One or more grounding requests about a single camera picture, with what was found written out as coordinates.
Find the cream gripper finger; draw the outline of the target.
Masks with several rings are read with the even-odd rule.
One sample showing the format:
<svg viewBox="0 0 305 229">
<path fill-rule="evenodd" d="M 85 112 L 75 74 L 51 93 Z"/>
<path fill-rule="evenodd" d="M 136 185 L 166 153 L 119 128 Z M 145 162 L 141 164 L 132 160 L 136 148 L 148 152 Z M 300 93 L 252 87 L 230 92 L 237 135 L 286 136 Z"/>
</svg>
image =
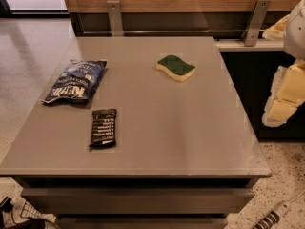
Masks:
<svg viewBox="0 0 305 229">
<path fill-rule="evenodd" d="M 279 127 L 305 102 L 305 61 L 296 60 L 290 67 L 279 66 L 274 74 L 262 116 L 267 127 Z"/>
<path fill-rule="evenodd" d="M 262 33 L 262 37 L 267 40 L 282 40 L 285 35 L 288 18 L 289 16 L 286 15 L 279 19 L 274 25 L 270 26 Z"/>
</svg>

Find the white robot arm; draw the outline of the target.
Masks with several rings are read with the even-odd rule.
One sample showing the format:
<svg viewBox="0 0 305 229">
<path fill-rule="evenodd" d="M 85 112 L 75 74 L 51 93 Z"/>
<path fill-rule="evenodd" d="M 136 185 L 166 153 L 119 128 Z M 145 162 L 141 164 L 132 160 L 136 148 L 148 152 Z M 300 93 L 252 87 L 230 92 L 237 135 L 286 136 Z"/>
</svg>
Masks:
<svg viewBox="0 0 305 229">
<path fill-rule="evenodd" d="M 267 127 L 279 127 L 305 102 L 305 0 L 301 0 L 289 15 L 265 30 L 263 37 L 282 40 L 284 52 L 295 59 L 288 68 L 277 68 L 271 95 L 264 107 L 262 123 Z"/>
</svg>

